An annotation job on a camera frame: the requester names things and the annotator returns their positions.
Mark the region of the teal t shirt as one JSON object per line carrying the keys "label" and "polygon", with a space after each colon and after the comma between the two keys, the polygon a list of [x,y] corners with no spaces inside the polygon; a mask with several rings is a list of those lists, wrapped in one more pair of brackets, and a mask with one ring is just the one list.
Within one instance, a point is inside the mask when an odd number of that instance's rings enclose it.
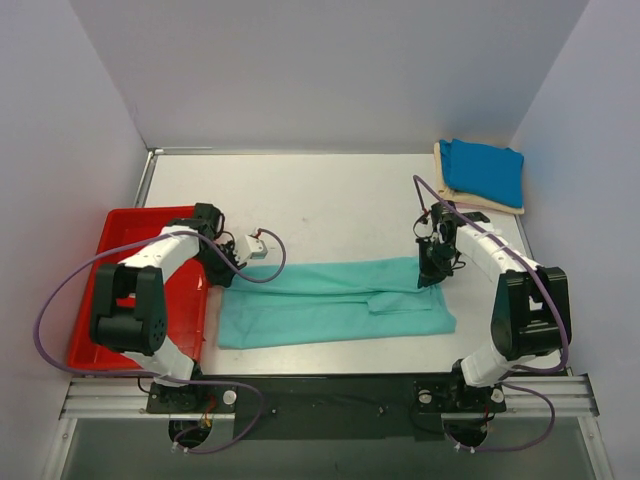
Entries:
{"label": "teal t shirt", "polygon": [[274,280],[234,281],[222,299],[217,343],[255,349],[451,334],[441,289],[417,285],[418,260],[396,257],[293,264]]}

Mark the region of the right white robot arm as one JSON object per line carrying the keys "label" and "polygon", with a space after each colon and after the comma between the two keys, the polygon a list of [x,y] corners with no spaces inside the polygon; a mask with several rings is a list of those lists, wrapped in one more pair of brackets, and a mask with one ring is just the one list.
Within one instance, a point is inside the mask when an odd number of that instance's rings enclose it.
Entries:
{"label": "right white robot arm", "polygon": [[417,221],[431,233],[418,235],[417,286],[427,288],[451,277],[462,256],[495,285],[490,340],[456,368],[446,385],[458,409],[469,409],[514,370],[527,370],[536,357],[558,351],[567,363],[572,339],[568,279],[559,267],[544,267],[512,248],[482,212],[460,213],[451,202],[435,203]]}

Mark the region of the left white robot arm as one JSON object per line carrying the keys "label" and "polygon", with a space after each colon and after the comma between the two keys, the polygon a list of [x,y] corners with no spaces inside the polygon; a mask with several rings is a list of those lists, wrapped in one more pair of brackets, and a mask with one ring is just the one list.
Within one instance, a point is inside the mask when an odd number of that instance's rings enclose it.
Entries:
{"label": "left white robot arm", "polygon": [[97,345],[120,353],[171,388],[170,400],[184,412],[199,409],[206,388],[194,378],[197,361],[168,336],[165,283],[187,261],[197,261],[209,284],[229,287],[242,268],[235,242],[211,247],[224,230],[225,216],[217,207],[198,203],[189,218],[177,218],[160,238],[117,264],[98,267],[94,276],[89,337]]}

